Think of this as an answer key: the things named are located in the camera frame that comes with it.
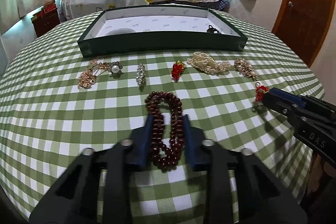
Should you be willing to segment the person's right hand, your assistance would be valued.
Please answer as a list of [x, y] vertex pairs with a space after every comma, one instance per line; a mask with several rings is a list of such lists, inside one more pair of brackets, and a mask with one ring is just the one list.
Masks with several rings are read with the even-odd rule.
[[335, 168], [327, 161], [324, 161], [320, 155], [317, 155], [312, 171], [313, 188], [315, 190], [318, 189], [323, 174], [335, 179]]

